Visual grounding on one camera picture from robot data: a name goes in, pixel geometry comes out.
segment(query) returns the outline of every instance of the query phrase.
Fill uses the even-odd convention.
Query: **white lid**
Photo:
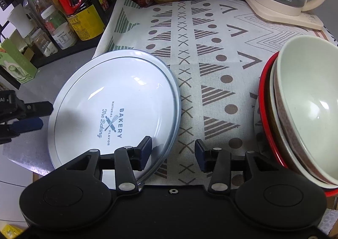
[[[37,31],[35,31],[33,34],[32,34],[32,39],[35,40],[38,35],[41,33],[42,29],[38,28]]]
[[[180,123],[180,91],[160,59],[136,50],[111,51],[81,67],[62,87],[48,124],[55,168],[96,148],[101,154],[153,139],[153,152],[138,183],[163,163]],[[114,171],[102,181],[114,188]]]
[[[55,7],[51,5],[41,13],[41,17],[43,19],[46,19],[48,16],[50,16],[55,11],[56,11]]]
[[[7,20],[16,27],[22,38],[25,38],[34,29],[34,24],[26,16],[21,4],[12,9]]]

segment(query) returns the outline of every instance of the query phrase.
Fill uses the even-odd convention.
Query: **red rim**
[[[265,89],[266,77],[268,75],[269,69],[272,67],[274,61],[277,58],[278,53],[279,52],[276,52],[273,56],[271,56],[270,59],[266,62],[264,68],[263,68],[261,79],[259,80],[258,103],[259,103],[259,111],[260,111],[260,115],[261,115],[263,129],[264,129],[266,138],[268,139],[268,143],[269,143],[269,145],[271,147],[273,155],[275,156],[275,158],[276,158],[276,160],[277,160],[277,162],[279,164],[281,164],[282,166],[284,166],[285,168],[287,168],[288,166],[286,165],[285,161],[283,160],[281,154],[278,151],[276,143],[274,142],[274,139],[273,139],[270,127],[269,127],[267,115],[266,115],[265,101],[264,101],[264,89]],[[338,188],[334,189],[334,190],[327,190],[327,191],[325,191],[326,197],[334,196],[336,194],[338,194]]]

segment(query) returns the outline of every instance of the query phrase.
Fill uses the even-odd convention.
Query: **plastic jar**
[[[44,56],[50,56],[51,54],[58,52],[56,46],[42,29],[38,29],[32,34],[32,40]]]
[[[54,6],[43,11],[41,17],[45,20],[46,28],[61,49],[64,50],[77,42],[76,33]]]

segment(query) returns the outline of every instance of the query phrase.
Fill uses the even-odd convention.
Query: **patterned tablecloth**
[[[326,30],[266,22],[243,1],[140,8],[131,0],[117,0],[94,57],[120,49],[147,51],[168,65],[181,92],[175,145],[147,184],[207,185],[211,174],[200,171],[194,156],[199,138],[209,148],[225,148],[234,155],[258,151],[253,114],[262,69],[289,38],[301,34],[337,44]],[[241,183],[241,173],[232,173],[232,187]]]

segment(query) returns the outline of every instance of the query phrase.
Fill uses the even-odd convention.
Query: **plate logo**
[[[124,116],[124,108],[115,110],[114,101],[112,101],[110,112],[108,111],[108,109],[102,109],[99,133],[97,137],[100,139],[102,138],[106,139],[107,146],[110,145],[112,136],[122,138],[123,116]]]

